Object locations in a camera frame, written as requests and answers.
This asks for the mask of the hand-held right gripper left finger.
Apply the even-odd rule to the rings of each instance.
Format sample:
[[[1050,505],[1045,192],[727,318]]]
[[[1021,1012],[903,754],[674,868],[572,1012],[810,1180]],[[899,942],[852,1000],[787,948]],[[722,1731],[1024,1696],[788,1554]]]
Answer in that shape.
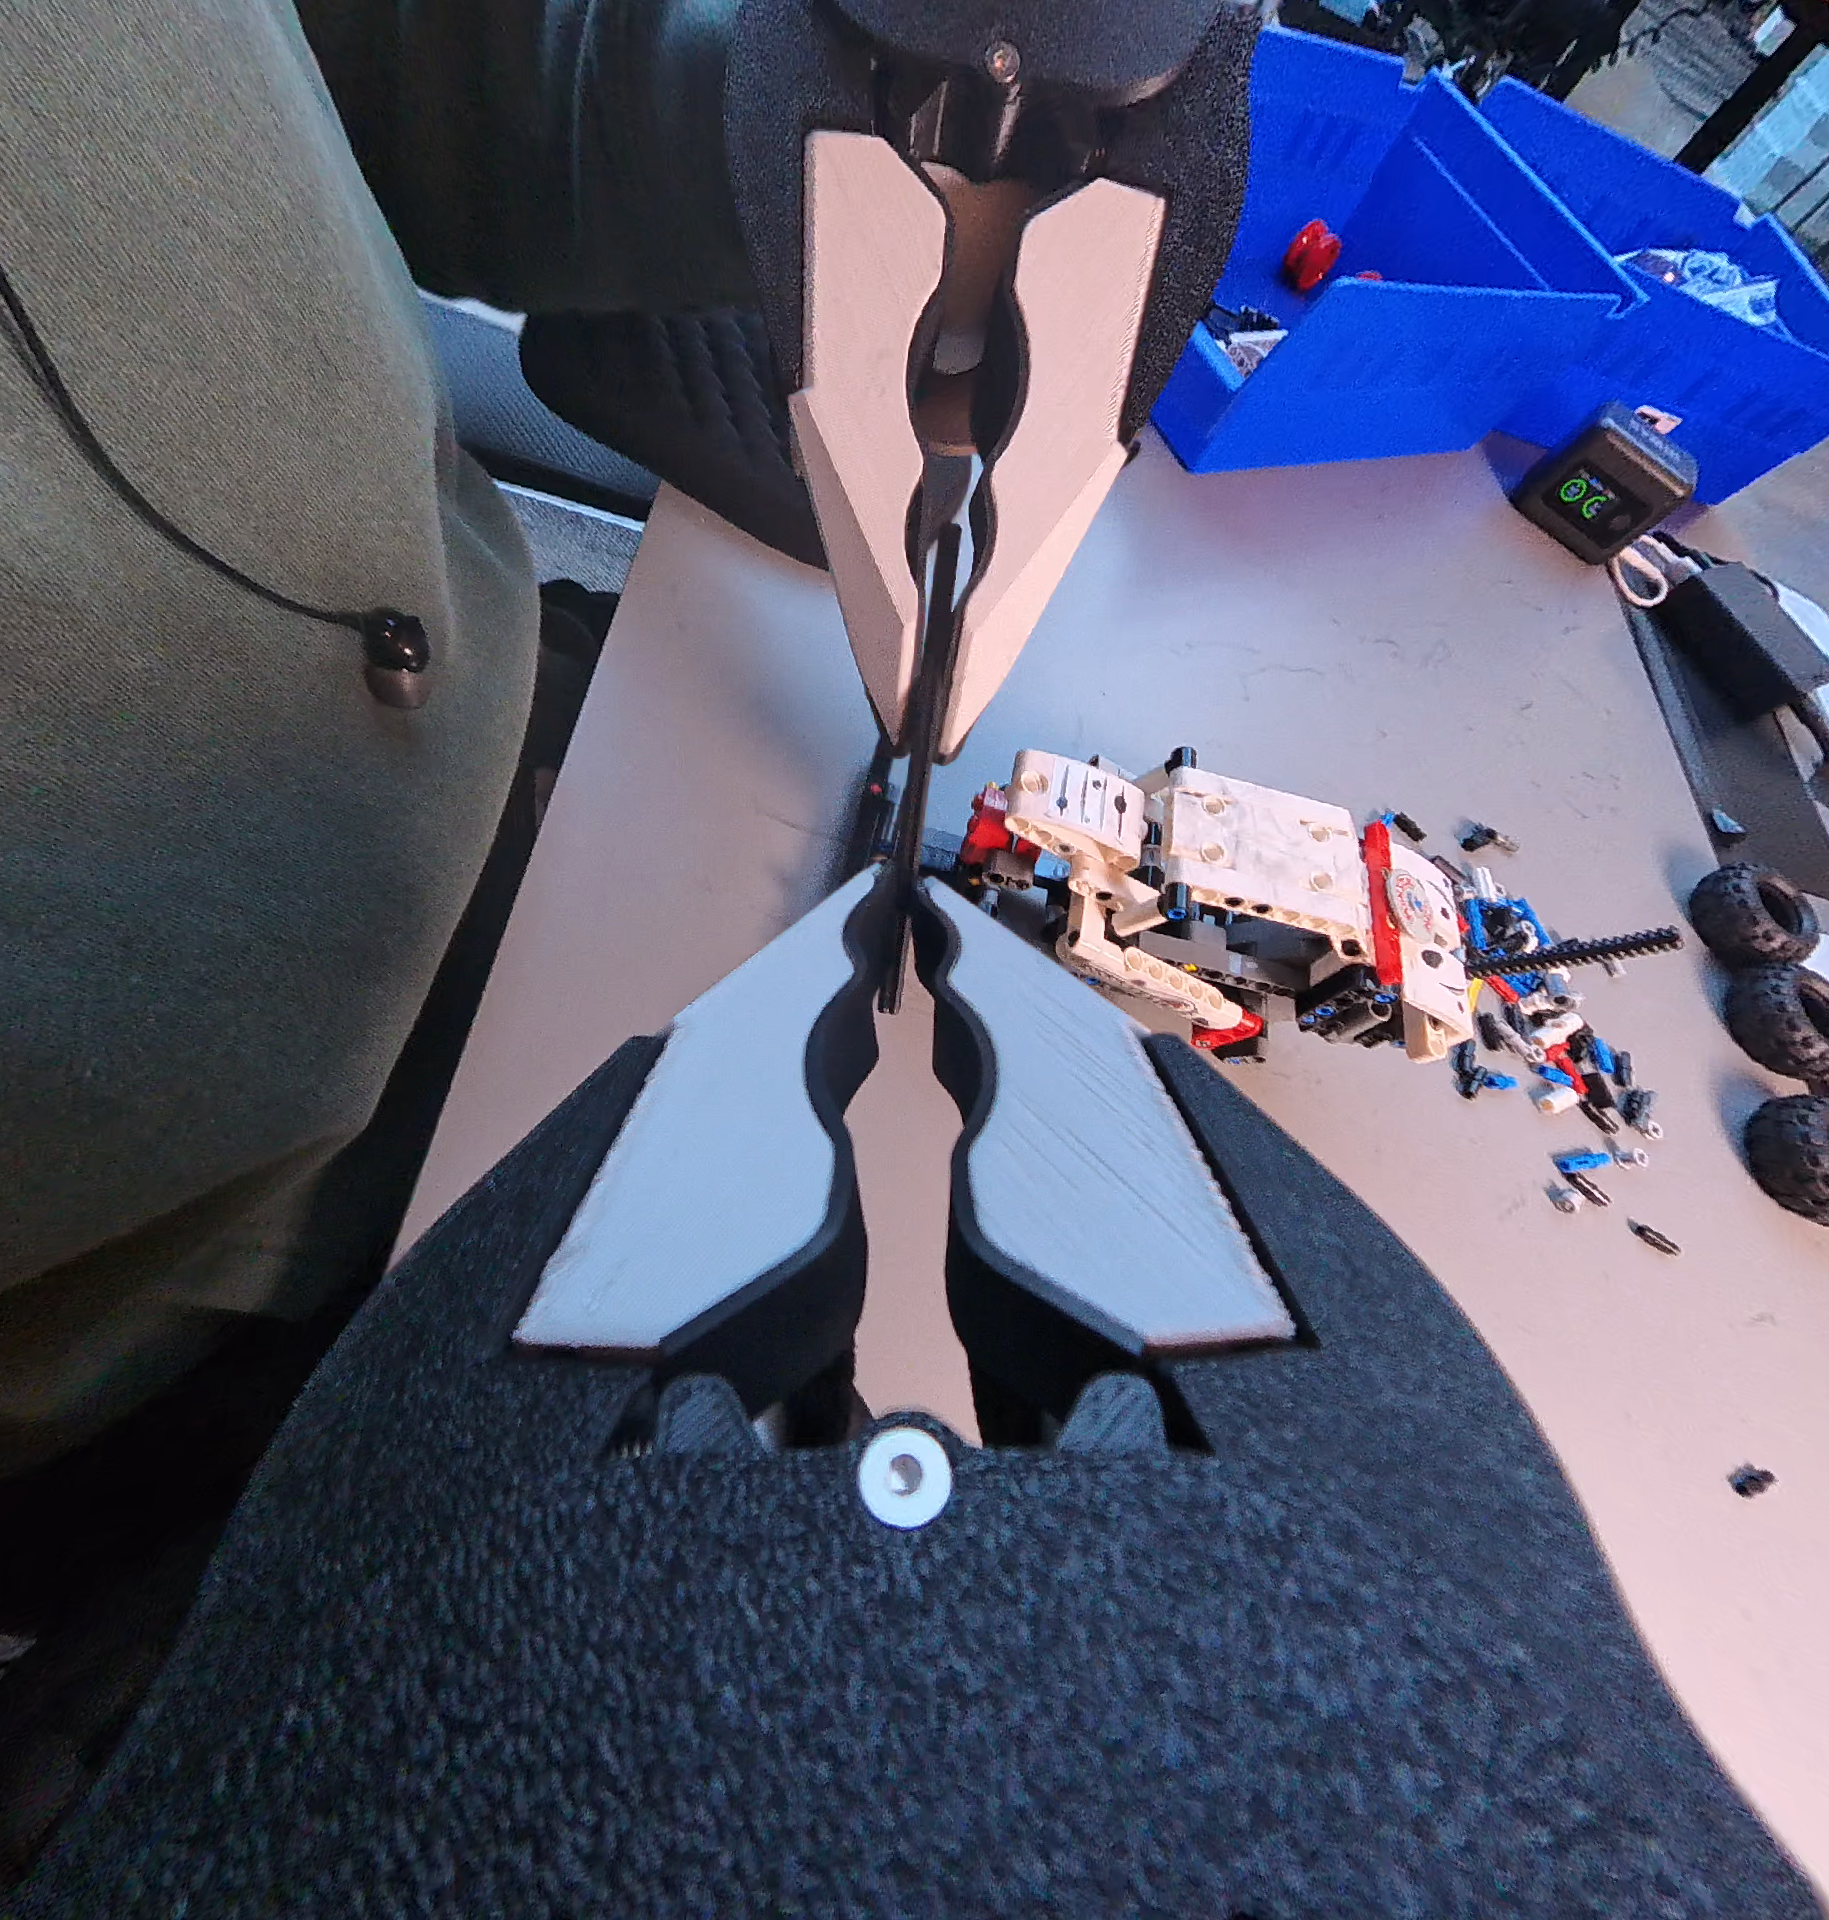
[[[647,1368],[832,1368],[862,1315],[847,1106],[897,883],[864,873],[667,1028],[515,1340]]]

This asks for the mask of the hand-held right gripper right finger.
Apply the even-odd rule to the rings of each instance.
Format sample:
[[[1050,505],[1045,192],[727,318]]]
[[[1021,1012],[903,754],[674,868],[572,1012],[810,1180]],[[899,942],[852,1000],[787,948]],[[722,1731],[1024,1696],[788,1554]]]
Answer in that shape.
[[[924,979],[974,1258],[1133,1357],[1293,1334],[1138,1020],[937,881]]]

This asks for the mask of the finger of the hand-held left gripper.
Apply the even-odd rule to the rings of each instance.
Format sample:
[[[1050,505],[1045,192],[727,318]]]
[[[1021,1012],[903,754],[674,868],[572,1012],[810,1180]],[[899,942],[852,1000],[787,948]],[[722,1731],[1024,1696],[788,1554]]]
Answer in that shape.
[[[804,186],[804,374],[791,425],[862,682],[901,744],[924,630],[907,547],[924,485],[909,366],[939,298],[949,215],[926,171],[867,133],[807,133]]]
[[[1166,211],[1164,195],[1088,179],[1020,232],[997,306],[1018,348],[1015,397],[971,504],[974,574],[958,612],[943,763],[1012,673],[1125,464],[1120,419]]]

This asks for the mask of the toy brick vehicle model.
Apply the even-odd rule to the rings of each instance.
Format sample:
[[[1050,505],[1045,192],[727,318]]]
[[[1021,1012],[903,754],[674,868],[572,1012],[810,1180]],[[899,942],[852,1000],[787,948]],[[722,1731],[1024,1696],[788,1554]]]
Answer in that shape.
[[[1021,749],[960,836],[924,843],[921,873],[1220,1062],[1262,1061],[1291,1021],[1428,1064],[1477,1042],[1477,983],[1454,886],[1403,829],[1190,749],[1141,775]]]

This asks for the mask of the grey desk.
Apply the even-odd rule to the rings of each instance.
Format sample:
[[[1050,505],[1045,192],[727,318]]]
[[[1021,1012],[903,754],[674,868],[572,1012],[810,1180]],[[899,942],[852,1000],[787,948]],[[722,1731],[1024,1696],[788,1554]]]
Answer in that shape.
[[[1566,934],[1651,928],[1711,865],[1598,570],[1505,504],[1513,446],[1194,475],[1157,438],[1104,502],[958,764],[956,829],[1020,748],[1204,764],[1499,826]],[[639,541],[403,1237],[617,1044],[662,1028],[827,891],[876,746],[829,578],[679,492]],[[1588,1128],[1454,1094],[1390,1049],[1276,1040],[1235,1081],[1456,1296],[1559,1453],[1701,1736],[1829,1908],[1829,1231],[1763,1197],[1765,1084],[1702,951],[1588,993],[1664,1138],[1561,1214]],[[1728,1475],[1774,1470],[1763,1497]]]

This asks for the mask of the pile of small brick parts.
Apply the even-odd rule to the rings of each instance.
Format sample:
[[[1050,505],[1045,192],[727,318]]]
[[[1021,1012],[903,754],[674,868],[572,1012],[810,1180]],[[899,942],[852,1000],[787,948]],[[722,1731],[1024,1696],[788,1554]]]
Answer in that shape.
[[[1581,972],[1622,978],[1636,958],[1681,949],[1672,924],[1596,939],[1557,939],[1522,895],[1501,891],[1481,865],[1428,855],[1454,901],[1460,965],[1470,985],[1474,1035],[1454,1044],[1454,1091],[1475,1100],[1521,1091],[1550,1119],[1586,1123],[1596,1140],[1550,1153],[1547,1197],[1557,1212],[1613,1211],[1610,1170],[1640,1170],[1662,1141],[1657,1094],[1630,1051],[1609,1044],[1592,1020]]]

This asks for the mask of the small black display device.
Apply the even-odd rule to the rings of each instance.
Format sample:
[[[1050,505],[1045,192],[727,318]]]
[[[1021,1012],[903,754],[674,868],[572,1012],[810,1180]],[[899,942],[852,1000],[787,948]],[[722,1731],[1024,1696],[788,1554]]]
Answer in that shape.
[[[1577,560],[1605,565],[1694,494],[1694,454],[1647,411],[1609,400],[1513,486],[1513,507]]]

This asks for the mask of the clear plastic bag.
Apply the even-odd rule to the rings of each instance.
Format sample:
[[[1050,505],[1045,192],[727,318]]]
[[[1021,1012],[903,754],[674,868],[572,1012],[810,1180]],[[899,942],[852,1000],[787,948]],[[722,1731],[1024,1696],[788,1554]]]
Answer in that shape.
[[[1745,267],[1728,252],[1651,249],[1626,254],[1624,264],[1730,319],[1758,327],[1780,319],[1778,278]]]

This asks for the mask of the person's green sweater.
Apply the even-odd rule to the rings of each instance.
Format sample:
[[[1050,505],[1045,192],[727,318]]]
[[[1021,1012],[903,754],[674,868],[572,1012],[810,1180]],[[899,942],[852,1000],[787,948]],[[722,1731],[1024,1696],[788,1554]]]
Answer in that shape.
[[[0,304],[0,1478],[362,1234],[326,1196],[515,778],[537,603],[287,5],[0,5],[0,262],[97,438],[431,702],[111,492]]]

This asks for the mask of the black rubber tyre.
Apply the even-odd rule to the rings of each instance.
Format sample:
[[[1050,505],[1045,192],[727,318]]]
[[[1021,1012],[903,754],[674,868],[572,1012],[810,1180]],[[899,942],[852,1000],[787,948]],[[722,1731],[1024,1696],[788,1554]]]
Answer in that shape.
[[[1763,1101],[1743,1129],[1743,1160],[1757,1186],[1789,1212],[1829,1227],[1829,1098]]]
[[[1728,968],[1803,965],[1819,944],[1814,904],[1757,862],[1728,862],[1694,883],[1688,918]]]
[[[1800,965],[1733,971],[1723,1020],[1736,1046],[1780,1077],[1829,1079],[1829,979]]]

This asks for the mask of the black flat plate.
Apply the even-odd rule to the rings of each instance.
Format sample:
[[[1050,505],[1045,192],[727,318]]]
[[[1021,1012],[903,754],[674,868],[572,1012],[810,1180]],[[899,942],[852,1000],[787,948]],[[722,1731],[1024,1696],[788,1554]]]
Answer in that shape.
[[[1622,612],[1709,845],[1789,877],[1829,918],[1829,807],[1809,791],[1809,732],[1780,713],[1739,721],[1647,611]]]

